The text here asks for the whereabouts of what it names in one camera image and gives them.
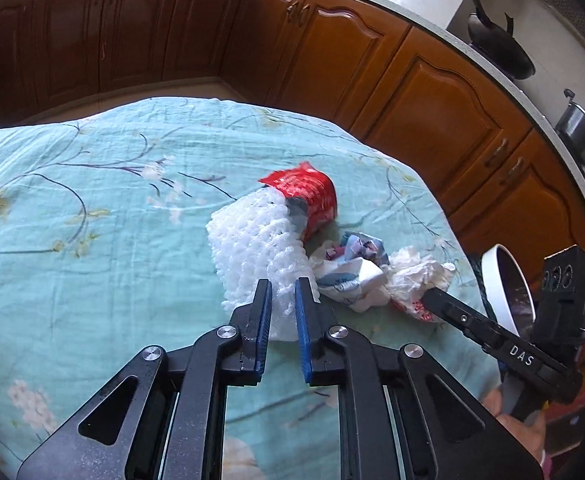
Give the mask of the person's right hand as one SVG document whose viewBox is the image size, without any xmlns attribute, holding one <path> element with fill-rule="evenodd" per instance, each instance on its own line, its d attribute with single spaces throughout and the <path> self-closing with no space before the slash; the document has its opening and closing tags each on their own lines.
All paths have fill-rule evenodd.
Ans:
<svg viewBox="0 0 585 480">
<path fill-rule="evenodd" d="M 530 425 L 501 411 L 503 397 L 498 389 L 491 390 L 482 401 L 483 406 L 522 444 L 539 463 L 545 456 L 546 419 L 538 412 Z"/>
</svg>

